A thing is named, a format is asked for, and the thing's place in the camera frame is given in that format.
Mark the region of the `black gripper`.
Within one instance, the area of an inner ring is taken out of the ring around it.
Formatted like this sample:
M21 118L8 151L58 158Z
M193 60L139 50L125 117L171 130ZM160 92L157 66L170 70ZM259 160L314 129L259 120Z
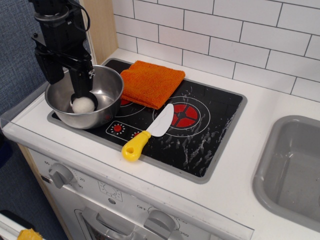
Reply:
M42 32L34 33L34 54L44 77L51 84L64 78L61 65L68 68L74 93L71 98L90 97L93 89L94 68L92 58L84 47L86 30L82 23L40 24Z

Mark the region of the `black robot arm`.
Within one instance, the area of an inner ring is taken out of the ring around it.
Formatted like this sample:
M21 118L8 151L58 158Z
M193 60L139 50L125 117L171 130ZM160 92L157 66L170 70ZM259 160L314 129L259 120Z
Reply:
M87 11L74 0L33 0L32 4L41 29L32 36L34 54L46 80L51 85L59 82L66 68L74 91L71 98L93 98L95 72L84 47L91 25L84 23Z

